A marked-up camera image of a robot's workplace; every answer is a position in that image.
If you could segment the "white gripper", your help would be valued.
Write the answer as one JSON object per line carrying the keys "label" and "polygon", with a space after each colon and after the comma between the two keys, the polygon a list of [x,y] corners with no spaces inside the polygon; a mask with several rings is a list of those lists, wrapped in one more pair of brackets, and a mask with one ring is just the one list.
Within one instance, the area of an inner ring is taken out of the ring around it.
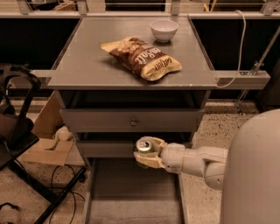
{"label": "white gripper", "polygon": [[134,153],[136,161],[151,168],[165,168],[170,173],[180,174],[186,147],[183,144],[168,143],[154,136],[143,136],[151,140],[154,151],[148,154]]}

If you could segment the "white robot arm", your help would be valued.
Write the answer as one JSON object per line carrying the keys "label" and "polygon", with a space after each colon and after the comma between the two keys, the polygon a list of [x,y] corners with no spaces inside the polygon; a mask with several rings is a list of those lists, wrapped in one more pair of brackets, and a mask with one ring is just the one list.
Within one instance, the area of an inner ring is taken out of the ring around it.
{"label": "white robot arm", "polygon": [[280,224],[280,109],[247,120],[228,149],[143,136],[136,161],[170,173],[202,177],[221,190],[220,224]]}

